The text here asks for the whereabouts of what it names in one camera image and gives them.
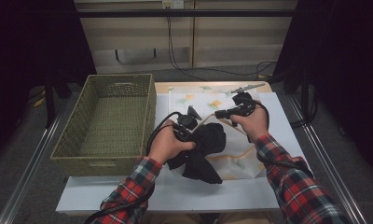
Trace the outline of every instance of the metal rail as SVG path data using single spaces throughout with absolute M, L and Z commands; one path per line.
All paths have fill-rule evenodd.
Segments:
M 131 17 L 293 17 L 308 12 L 293 9 L 146 9 L 146 10 L 99 10 L 80 9 L 80 18 L 131 18 Z
M 64 111 L 67 101 L 68 100 L 64 100 L 62 102 L 58 116 L 53 121 L 53 123 L 44 131 L 41 140 L 38 143 L 38 146 L 35 148 L 35 152 L 29 161 L 29 164 L 27 165 L 23 175 L 21 176 L 21 179 L 18 182 L 17 187 L 13 190 L 5 207 L 3 208 L 3 211 L 0 214 L 0 224 L 10 224 L 13 222 L 19 208 L 21 207 L 24 196 L 26 195 L 27 190 L 30 187 L 30 184 L 35 176 L 37 166 L 41 162 L 42 157 L 48 148 L 48 143 L 50 142 L 53 134 L 58 128 L 60 116 Z
M 295 110 L 295 113 L 297 114 L 297 117 L 300 120 L 303 120 L 304 117 L 301 111 L 301 106 L 299 104 L 299 101 L 297 100 L 295 95 L 290 96 L 289 99 L 291 101 L 292 107 Z M 349 214 L 349 218 L 351 219 L 351 222 L 355 224 L 359 224 L 359 223 L 366 224 L 366 220 L 364 219 L 357 205 L 357 202 L 351 195 L 349 189 L 346 187 L 337 169 L 335 168 L 335 165 L 333 164 L 328 154 L 326 153 L 326 150 L 323 144 L 321 143 L 320 139 L 318 138 L 317 133 L 312 128 L 310 123 L 304 124 L 302 127 L 305 130 L 306 135 L 309 137 L 309 140 L 311 141 L 311 145 L 314 151 L 316 152 L 321 164 L 323 165 L 325 172 L 327 173 L 341 202 L 343 203 L 344 208 Z

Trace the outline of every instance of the patterned fabric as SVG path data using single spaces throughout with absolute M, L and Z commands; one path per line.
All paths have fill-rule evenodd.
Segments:
M 307 167 L 303 158 L 292 158 L 271 135 L 259 138 L 256 148 L 257 153 L 266 159 L 295 162 Z M 287 223 L 350 223 L 317 180 L 297 169 L 265 166 L 268 181 Z M 144 196 L 153 186 L 160 169 L 159 163 L 148 157 L 140 158 L 134 172 L 104 199 L 101 209 L 131 203 Z M 143 203 L 130 211 L 119 211 L 92 223 L 140 223 L 147 207 L 148 204 Z
M 122 180 L 118 187 L 103 200 L 100 209 L 132 203 L 148 193 L 162 166 L 148 157 L 139 158 L 136 164 L 134 172 Z M 147 207 L 148 202 L 142 203 L 137 208 L 118 211 L 106 217 L 98 218 L 91 223 L 140 223 Z
M 307 167 L 301 157 L 292 158 L 271 136 L 256 141 L 257 153 L 272 161 L 287 161 Z M 265 164 L 267 177 L 288 223 L 350 223 L 329 193 L 306 173 Z

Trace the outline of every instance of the wrist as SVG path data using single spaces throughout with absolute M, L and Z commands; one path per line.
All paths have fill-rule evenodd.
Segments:
M 253 143 L 255 143 L 259 138 L 267 135 L 269 135 L 269 132 L 251 133 L 248 134 L 248 137 L 253 141 Z
M 166 159 L 164 159 L 162 155 L 155 153 L 155 151 L 149 152 L 147 157 L 149 157 L 151 160 L 154 160 L 162 165 L 166 162 Z

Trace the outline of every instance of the flannel shirt cuff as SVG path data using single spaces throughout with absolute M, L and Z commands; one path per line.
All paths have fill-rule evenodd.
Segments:
M 148 191 L 155 183 L 155 179 L 159 175 L 161 168 L 162 165 L 157 161 L 142 156 L 137 159 L 134 171 L 129 175 L 129 178 L 145 191 Z
M 271 134 L 263 135 L 256 140 L 256 151 L 260 156 L 271 161 L 275 161 L 283 154 L 288 154 Z

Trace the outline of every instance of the black curtain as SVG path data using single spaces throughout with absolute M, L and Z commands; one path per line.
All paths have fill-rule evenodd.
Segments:
M 76 11 L 73 0 L 0 0 L 0 148 L 47 74 L 64 97 L 65 83 L 96 74 L 80 20 L 65 11 Z
M 274 76 L 292 93 L 306 72 L 373 166 L 373 0 L 299 0 L 297 7 L 321 13 L 292 19 Z

